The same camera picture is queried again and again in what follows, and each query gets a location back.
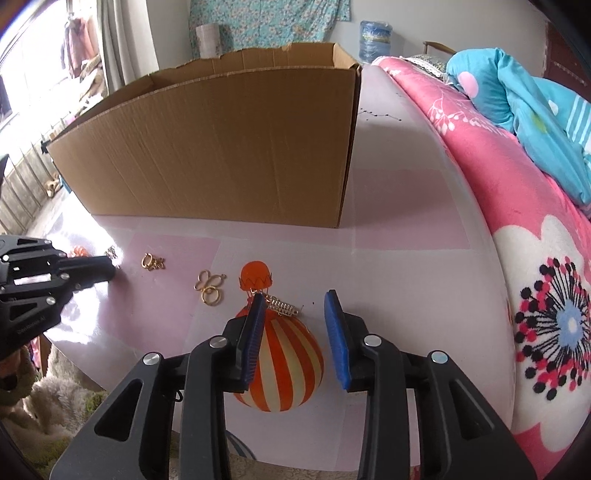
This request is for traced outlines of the bronze butterfly charm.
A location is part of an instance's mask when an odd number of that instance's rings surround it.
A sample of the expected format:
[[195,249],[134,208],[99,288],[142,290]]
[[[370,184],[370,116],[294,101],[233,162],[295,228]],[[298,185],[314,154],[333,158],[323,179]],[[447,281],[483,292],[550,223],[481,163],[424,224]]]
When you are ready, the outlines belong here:
[[165,259],[146,252],[141,258],[140,266],[147,271],[164,270]]

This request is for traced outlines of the gold butterfly outline charm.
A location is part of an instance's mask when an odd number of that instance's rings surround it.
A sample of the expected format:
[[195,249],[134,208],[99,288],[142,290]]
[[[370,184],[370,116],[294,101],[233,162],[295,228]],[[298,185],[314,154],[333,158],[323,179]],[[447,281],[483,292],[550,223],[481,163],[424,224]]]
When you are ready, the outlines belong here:
[[202,270],[197,275],[193,289],[198,292],[204,292],[211,289],[219,289],[228,278],[225,274],[212,274],[209,270]]

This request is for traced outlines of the grey curtain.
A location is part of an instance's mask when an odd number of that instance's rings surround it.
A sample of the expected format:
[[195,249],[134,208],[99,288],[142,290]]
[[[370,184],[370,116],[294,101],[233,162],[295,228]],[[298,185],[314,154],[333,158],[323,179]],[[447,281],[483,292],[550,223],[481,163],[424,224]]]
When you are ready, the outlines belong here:
[[98,0],[96,19],[108,95],[159,69],[146,1]]

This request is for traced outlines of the dark red door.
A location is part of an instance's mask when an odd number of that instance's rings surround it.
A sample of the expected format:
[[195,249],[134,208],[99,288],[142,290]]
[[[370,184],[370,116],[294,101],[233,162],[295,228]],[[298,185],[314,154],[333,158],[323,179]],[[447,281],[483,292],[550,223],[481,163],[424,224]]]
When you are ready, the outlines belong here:
[[589,76],[578,57],[551,23],[546,24],[543,77],[575,91],[587,101],[591,99]]

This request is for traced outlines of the rolled floral paper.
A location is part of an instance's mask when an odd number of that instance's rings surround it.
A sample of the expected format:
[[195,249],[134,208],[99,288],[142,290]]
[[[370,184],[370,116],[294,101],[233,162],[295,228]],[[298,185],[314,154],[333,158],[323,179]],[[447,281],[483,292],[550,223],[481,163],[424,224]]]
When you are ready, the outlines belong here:
[[202,24],[195,27],[197,49],[201,59],[218,58],[222,55],[221,30],[217,23]]

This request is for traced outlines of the wooden chair frame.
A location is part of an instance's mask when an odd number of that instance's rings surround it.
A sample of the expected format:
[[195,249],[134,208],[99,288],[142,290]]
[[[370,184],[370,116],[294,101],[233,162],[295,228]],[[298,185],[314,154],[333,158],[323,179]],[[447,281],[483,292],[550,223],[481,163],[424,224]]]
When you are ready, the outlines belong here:
[[447,54],[447,55],[454,55],[457,53],[456,50],[452,49],[451,47],[435,41],[425,41],[424,45],[424,53],[428,54],[431,50],[437,50],[438,52]]

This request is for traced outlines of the teal floral hanging cloth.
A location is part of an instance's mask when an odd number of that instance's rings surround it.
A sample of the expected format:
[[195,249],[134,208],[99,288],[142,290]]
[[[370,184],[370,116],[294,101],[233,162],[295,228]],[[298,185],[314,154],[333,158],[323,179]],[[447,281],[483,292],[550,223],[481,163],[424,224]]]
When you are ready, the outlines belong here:
[[197,0],[188,11],[191,51],[198,57],[200,25],[215,23],[224,53],[245,48],[276,48],[294,42],[325,42],[335,24],[351,20],[348,0]]

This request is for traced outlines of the blue water jug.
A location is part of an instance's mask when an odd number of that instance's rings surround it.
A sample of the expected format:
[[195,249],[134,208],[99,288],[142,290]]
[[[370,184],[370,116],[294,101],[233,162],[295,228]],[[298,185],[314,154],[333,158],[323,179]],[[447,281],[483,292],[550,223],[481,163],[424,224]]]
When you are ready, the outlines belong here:
[[363,20],[360,23],[360,59],[372,63],[391,55],[392,26],[387,22]]

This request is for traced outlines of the white fluffy blanket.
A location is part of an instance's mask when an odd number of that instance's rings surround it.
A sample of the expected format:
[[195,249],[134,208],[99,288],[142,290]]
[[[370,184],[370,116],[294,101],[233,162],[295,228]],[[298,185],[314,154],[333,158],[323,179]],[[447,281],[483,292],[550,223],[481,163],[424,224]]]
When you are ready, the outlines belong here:
[[56,347],[45,374],[13,407],[1,406],[1,425],[24,458],[46,476],[80,428],[106,399],[101,389]]

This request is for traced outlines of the blue patterned quilt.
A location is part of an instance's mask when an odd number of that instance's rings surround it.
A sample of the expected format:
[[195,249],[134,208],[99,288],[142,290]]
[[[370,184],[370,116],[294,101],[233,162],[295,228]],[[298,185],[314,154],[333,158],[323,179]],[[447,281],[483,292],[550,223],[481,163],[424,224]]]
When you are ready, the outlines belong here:
[[532,76],[500,48],[462,50],[446,74],[489,121],[514,134],[533,163],[590,214],[590,102]]

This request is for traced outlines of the pink floral blanket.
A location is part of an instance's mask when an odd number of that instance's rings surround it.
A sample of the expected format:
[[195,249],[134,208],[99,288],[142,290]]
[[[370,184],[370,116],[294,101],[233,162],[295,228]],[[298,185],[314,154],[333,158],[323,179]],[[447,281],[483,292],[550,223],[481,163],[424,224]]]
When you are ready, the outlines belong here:
[[541,479],[590,475],[590,223],[468,97],[410,61],[378,65],[428,118],[472,188],[506,280],[512,430]]

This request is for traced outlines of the gold spring charm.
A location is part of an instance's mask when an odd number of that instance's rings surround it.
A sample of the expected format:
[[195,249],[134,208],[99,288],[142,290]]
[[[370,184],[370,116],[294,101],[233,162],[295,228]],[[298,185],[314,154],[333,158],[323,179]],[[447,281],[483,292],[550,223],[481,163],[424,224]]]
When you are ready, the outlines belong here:
[[266,295],[267,308],[271,311],[276,312],[280,316],[284,317],[297,317],[300,315],[301,310],[293,304],[284,302],[276,296]]

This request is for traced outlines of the silver abacus charm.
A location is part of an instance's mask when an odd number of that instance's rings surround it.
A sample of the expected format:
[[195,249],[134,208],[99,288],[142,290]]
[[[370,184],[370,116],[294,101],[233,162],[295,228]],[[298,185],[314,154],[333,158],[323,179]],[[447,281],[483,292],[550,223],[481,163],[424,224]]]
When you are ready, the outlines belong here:
[[110,259],[118,258],[117,250],[113,246],[110,246],[105,250],[105,255],[108,256]]

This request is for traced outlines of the brown cardboard box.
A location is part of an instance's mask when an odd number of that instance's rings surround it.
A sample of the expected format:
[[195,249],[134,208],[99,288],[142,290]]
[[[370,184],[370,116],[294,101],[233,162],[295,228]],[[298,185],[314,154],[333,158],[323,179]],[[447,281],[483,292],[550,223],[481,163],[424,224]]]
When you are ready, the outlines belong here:
[[335,228],[361,83],[335,43],[243,49],[141,77],[48,151],[95,215]]

